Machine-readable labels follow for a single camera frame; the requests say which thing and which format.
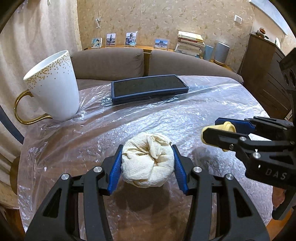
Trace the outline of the beige tissue ball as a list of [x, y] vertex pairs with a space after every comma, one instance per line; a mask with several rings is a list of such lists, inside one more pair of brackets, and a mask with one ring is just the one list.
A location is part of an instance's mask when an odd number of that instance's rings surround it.
[[161, 187], [174, 171], [171, 140], [161, 133], [141, 132], [132, 137], [121, 157], [123, 180], [138, 188]]

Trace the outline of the dark wooden cabinet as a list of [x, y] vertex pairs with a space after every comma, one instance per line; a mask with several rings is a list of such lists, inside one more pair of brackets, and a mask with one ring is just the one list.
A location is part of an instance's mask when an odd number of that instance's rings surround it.
[[284, 119], [291, 111], [290, 100], [280, 70], [285, 54], [276, 44], [250, 34], [238, 70], [243, 86], [261, 104], [271, 118]]

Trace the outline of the round wooden stool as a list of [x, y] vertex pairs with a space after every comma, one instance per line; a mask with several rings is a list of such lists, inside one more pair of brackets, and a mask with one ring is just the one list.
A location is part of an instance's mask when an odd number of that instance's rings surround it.
[[17, 195], [18, 191], [18, 170], [19, 170], [19, 162], [20, 162], [20, 156], [16, 157], [11, 165], [10, 169], [10, 185], [12, 188], [12, 191]]

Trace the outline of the blue grey speaker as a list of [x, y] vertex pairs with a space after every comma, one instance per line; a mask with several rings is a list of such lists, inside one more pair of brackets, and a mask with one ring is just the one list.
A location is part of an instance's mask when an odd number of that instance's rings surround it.
[[206, 45], [204, 49], [203, 59], [206, 61], [210, 61], [212, 58], [214, 47]]

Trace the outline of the stack of books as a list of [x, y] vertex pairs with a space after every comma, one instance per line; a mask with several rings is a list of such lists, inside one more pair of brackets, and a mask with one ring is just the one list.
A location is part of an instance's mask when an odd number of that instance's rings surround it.
[[201, 35], [178, 31], [178, 42], [175, 52], [200, 58], [204, 48], [205, 43]]

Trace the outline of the brown sofa right cushion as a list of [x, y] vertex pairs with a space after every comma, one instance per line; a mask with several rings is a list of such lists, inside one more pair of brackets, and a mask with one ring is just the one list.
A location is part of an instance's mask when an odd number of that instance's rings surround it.
[[215, 63], [176, 52], [151, 51], [148, 75], [169, 74], [229, 77], [243, 84], [240, 75]]

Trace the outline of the brown sofa cushion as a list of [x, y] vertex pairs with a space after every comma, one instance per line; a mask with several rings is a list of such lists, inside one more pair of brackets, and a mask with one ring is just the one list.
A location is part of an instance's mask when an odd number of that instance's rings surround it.
[[144, 76], [144, 52], [137, 48], [102, 48], [72, 54], [77, 79], [114, 81]]
[[229, 77], [243, 84], [240, 75], [215, 63], [176, 52], [151, 51], [148, 75], [169, 74]]

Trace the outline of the dark blue tablet case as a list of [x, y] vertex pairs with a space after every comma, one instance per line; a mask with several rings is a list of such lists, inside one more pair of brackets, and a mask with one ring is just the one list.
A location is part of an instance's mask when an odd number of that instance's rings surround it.
[[113, 104], [187, 93], [189, 87], [177, 75], [156, 75], [116, 80], [111, 84]]

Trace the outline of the brown sofa left cushion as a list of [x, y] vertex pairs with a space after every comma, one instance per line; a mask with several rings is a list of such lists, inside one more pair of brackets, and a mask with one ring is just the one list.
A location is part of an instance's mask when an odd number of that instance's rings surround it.
[[114, 81], [144, 76], [144, 52], [137, 48], [102, 48], [72, 54], [77, 79]]

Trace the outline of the beige curtain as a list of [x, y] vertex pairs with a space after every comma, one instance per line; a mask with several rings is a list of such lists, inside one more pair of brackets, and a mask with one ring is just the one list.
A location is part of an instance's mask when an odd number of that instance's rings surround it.
[[15, 99], [27, 89], [23, 77], [37, 63], [62, 50], [82, 49], [77, 1], [25, 1], [1, 32], [1, 107], [25, 135], [14, 116]]

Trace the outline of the white wall switch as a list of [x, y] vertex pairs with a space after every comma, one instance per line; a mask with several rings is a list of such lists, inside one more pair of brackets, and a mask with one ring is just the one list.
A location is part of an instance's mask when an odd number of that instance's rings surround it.
[[242, 18], [238, 15], [234, 16], [234, 22], [238, 23], [238, 24], [242, 24]]

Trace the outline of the photo frame landscape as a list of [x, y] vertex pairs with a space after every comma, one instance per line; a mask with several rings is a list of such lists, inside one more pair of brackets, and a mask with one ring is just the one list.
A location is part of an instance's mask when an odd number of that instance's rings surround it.
[[169, 40], [156, 38], [154, 41], [154, 48], [168, 49]]

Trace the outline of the photo frame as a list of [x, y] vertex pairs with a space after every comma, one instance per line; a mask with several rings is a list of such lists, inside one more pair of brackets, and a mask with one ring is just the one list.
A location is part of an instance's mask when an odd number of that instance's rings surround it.
[[91, 41], [91, 48], [101, 48], [102, 47], [102, 38], [93, 38]]
[[125, 45], [126, 46], [136, 46], [137, 45], [137, 31], [126, 32], [125, 34]]
[[106, 35], [106, 47], [113, 47], [116, 45], [116, 33]]

